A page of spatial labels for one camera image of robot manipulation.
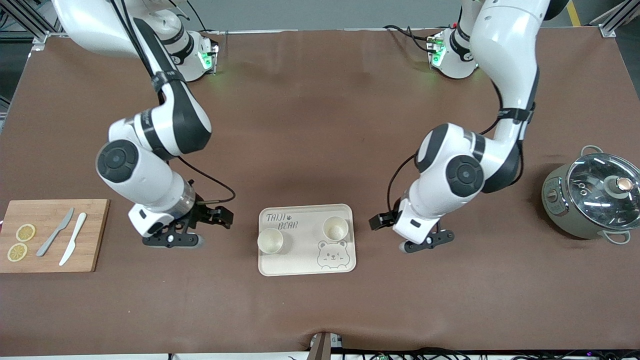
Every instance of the pot lid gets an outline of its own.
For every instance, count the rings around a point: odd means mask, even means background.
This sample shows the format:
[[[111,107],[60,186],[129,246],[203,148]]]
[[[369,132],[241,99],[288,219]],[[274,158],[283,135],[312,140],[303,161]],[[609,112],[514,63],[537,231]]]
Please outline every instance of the pot lid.
[[[614,231],[640,225],[640,171],[606,153],[581,156],[569,168],[572,202],[590,221]]]

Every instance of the bear face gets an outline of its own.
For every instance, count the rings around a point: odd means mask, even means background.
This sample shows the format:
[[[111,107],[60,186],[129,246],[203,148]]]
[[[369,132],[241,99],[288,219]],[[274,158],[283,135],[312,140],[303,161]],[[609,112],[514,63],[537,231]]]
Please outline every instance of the bear face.
[[[351,258],[347,253],[347,242],[344,240],[337,243],[320,241],[318,243],[320,253],[318,254],[318,265],[321,268],[335,269],[340,266],[347,267]]]

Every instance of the white tray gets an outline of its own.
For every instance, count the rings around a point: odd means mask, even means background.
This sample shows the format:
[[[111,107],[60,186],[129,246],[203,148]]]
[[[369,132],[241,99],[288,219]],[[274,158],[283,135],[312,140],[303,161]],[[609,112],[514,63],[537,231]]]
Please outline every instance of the white tray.
[[[323,224],[329,217],[347,220],[349,232],[343,240],[331,241],[324,235]],[[277,254],[258,250],[262,275],[330,274],[350,272],[356,266],[353,213],[348,205],[266,208],[260,212],[258,231],[270,227],[280,230],[284,245]]]

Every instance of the brown tabletop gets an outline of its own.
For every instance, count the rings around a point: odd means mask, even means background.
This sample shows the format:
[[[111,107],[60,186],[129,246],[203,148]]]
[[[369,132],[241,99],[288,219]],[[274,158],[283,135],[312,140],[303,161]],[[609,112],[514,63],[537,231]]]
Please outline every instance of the brown tabletop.
[[[540,31],[523,178],[444,217],[452,243],[405,255],[398,235],[367,220],[430,129],[493,122],[487,76],[446,79],[397,33],[217,39],[218,75],[189,84],[213,136],[186,159],[238,196],[231,230],[199,225],[198,250],[143,246],[132,204],[95,173],[108,126],[157,104],[141,63],[60,38],[31,54],[0,137],[0,213],[12,199],[107,198],[111,209],[94,273],[0,275],[0,355],[301,350],[319,331],[346,347],[640,347],[640,233],[625,246],[569,238],[539,199],[545,176],[583,145],[640,164],[640,103],[615,40]],[[203,197],[226,196],[172,166]],[[405,169],[393,198],[416,176]],[[353,209],[352,272],[258,272],[262,209],[333,203]]]

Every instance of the gray floor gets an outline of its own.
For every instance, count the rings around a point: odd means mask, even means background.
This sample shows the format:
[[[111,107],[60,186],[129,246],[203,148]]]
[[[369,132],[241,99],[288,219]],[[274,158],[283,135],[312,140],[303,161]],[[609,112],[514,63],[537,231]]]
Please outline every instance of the gray floor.
[[[585,24],[620,0],[574,0]],[[460,3],[451,0],[191,0],[205,27],[215,30],[380,28],[387,24],[434,28],[458,19]],[[188,29],[201,26],[189,6]],[[567,10],[544,26],[571,26]],[[617,30],[618,45],[640,94],[640,20]],[[28,44],[0,43],[0,95],[11,99],[27,59]]]

